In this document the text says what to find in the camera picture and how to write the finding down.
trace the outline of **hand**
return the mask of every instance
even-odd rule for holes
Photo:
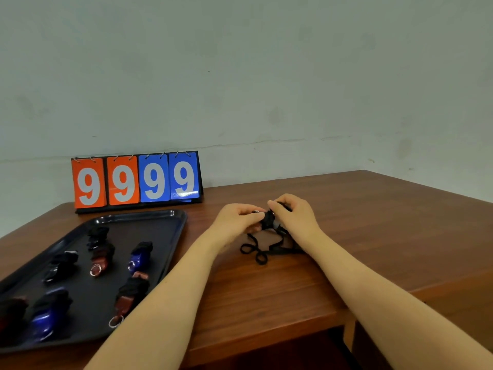
[[[276,201],[287,204],[293,211],[286,210]],[[282,226],[289,231],[289,234],[302,248],[312,236],[317,236],[322,232],[318,227],[315,214],[306,200],[286,193],[275,201],[269,201],[267,205],[276,215],[276,219],[281,222]]]
[[[214,223],[207,230],[219,240],[221,247],[231,243],[242,233],[262,230],[259,223],[265,216],[265,209],[249,204],[228,204],[221,209]]]

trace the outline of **tabletop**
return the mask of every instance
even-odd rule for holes
[[[480,283],[493,272],[493,204],[368,171],[205,189],[188,213],[173,264],[228,203],[267,207],[283,193],[313,207],[322,230],[368,267],[420,299]],[[59,205],[0,239],[0,279],[78,224]],[[261,233],[262,247],[277,241]],[[242,236],[216,259],[183,365],[194,366],[341,325],[352,318],[307,255],[271,256],[258,265],[239,251]],[[78,369],[102,341],[0,356],[0,367]]]

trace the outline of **person's right hand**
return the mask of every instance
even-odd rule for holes
[[[286,210],[277,201],[288,205],[293,211]],[[272,209],[282,226],[289,231],[289,234],[302,248],[310,242],[313,236],[318,236],[322,233],[315,219],[315,214],[306,200],[286,193],[275,201],[268,201],[267,205]]]

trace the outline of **person's left hand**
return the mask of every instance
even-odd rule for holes
[[[220,241],[220,246],[231,243],[242,233],[262,230],[260,221],[265,216],[265,209],[249,204],[228,204],[221,209],[208,232]]]

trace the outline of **white wall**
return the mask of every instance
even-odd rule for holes
[[[492,12],[0,0],[0,236],[73,200],[76,155],[199,149],[205,186],[367,168],[493,201]]]

